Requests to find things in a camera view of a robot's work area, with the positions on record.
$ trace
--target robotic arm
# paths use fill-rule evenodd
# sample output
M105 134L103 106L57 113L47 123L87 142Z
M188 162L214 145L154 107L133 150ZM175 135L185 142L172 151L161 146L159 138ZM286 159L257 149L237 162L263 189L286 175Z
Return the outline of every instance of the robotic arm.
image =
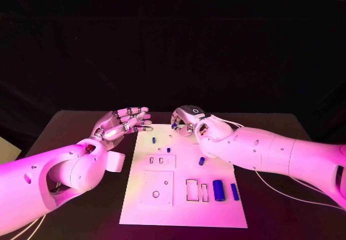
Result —
M191 105L175 109L171 128L194 134L203 154L253 171L276 173L315 186L346 209L346 145L322 144L283 137L234 122L232 129L216 116L206 117Z
M109 111L89 138L74 145L0 165L0 236L53 211L99 183L105 170L119 172L125 155L109 151L123 135L151 131L146 107ZM47 182L56 183L48 189Z

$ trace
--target rectangular hole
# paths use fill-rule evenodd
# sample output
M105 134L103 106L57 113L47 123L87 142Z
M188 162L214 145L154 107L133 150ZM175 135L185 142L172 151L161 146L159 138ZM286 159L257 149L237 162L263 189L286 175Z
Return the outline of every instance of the rectangular hole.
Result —
M201 190L201 202L208 202L207 185L206 184L200 184L200 190Z
M198 201L198 184L193 179L185 180L185 200Z

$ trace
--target table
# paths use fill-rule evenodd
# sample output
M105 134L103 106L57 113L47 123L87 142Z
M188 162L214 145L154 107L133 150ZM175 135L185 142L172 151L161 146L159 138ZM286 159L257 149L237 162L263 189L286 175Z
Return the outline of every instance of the table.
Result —
M87 138L93 124L103 114L103 111L59 111L46 125L27 156L72 145ZM309 140L292 114L213 114L246 127L268 130L289 138ZM151 112L152 123L168 124L170 116L170 112ZM247 229L119 225L135 139L135 134L126 135L112 149L125 154L122 171L105 172L95 189L73 198L46 215L31 240L346 239L344 211L282 196L268 188L253 171L236 166L234 176ZM299 185L286 176L272 173L260 173L260 176L285 194L308 201L332 204L328 197ZM34 227L17 239L27 239L33 229ZM17 233L18 230L0 236L0 240L10 239Z

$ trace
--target white board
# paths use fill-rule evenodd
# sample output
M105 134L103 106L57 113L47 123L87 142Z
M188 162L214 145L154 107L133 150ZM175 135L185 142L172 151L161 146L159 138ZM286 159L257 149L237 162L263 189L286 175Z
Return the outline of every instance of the white board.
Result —
M197 181L197 201L187 201L185 180ZM213 180L221 180L221 202L214 201ZM152 131L136 135L119 224L246 228L230 184L236 185L233 165L201 154L193 135L183 137L168 124L152 124Z

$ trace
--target black curtain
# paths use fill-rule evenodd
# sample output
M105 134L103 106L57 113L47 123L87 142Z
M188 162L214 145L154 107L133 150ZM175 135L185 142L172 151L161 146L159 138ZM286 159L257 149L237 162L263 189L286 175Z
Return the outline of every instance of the black curtain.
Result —
M315 141L341 141L343 11L343 1L8 1L0 136L27 149L61 109L194 104L292 113Z

